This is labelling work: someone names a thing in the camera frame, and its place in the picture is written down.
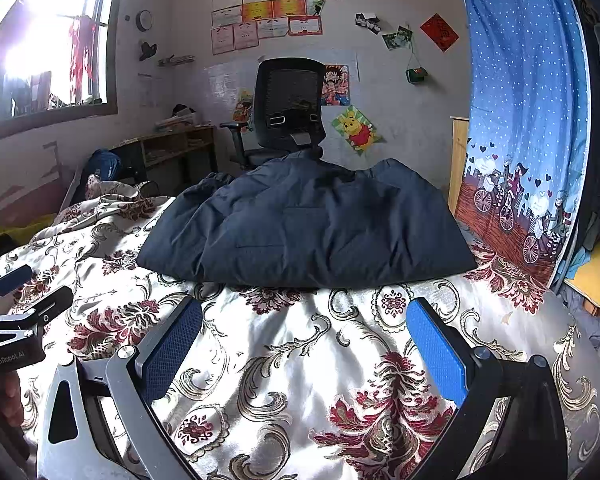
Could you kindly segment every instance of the bed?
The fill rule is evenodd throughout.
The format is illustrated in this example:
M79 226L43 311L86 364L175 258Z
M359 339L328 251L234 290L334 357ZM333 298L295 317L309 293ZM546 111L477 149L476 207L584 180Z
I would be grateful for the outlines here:
M552 366L575 475L600 444L600 360L558 299L462 228L477 268L369 290L193 283L136 264L173 198L125 184L62 211L26 246L0 257L0 275L28 264L30 282L1 298L23 312L58 286L74 304L43 339L46 359L19 371L24 430L38 440L45 393L67 351L80 359L138 343L189 293L203 327L167 395L152 408L208 480L406 478L454 405L440 397L404 322L423 296L472 346L504 359L543 354ZM104 402L126 466L142 473L115 408ZM502 416L494 405L465 472L480 466Z

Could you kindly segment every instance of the black mesh chair back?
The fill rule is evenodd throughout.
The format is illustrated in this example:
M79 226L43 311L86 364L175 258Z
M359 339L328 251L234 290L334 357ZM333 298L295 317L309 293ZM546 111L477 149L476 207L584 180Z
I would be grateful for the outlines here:
M260 146L297 152L324 139L320 98L325 72L322 63L302 57L269 59L260 64L253 103L253 124Z

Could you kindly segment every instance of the blue curtain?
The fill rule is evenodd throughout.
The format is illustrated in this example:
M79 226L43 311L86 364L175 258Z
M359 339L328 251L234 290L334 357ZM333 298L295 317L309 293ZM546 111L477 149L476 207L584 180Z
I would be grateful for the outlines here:
M465 0L473 87L456 215L543 283L565 250L589 145L572 0Z

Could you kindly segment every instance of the office chair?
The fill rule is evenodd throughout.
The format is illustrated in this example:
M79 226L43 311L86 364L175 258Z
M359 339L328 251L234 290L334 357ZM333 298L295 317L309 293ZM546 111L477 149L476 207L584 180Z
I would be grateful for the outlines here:
M240 131L247 122L221 123L234 139L235 157L243 170L253 170L272 158L300 150L322 156L318 144L326 134L320 117L320 98L326 67L312 59L283 57L263 61L253 96L253 125L261 146L245 150Z

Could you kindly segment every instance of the wooden desk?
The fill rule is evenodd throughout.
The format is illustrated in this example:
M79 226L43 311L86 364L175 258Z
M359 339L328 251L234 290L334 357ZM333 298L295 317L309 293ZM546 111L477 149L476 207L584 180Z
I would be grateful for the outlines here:
M451 117L454 122L454 141L451 155L451 176L449 178L449 210L456 214L462 176L466 164L466 138L469 133L469 119L466 117Z
M190 184L189 162L191 152L206 151L211 171L218 171L213 126L186 126L172 132L136 137L110 149L122 160L123 168L132 168L135 179L143 182L147 171L168 160L177 159L184 184Z

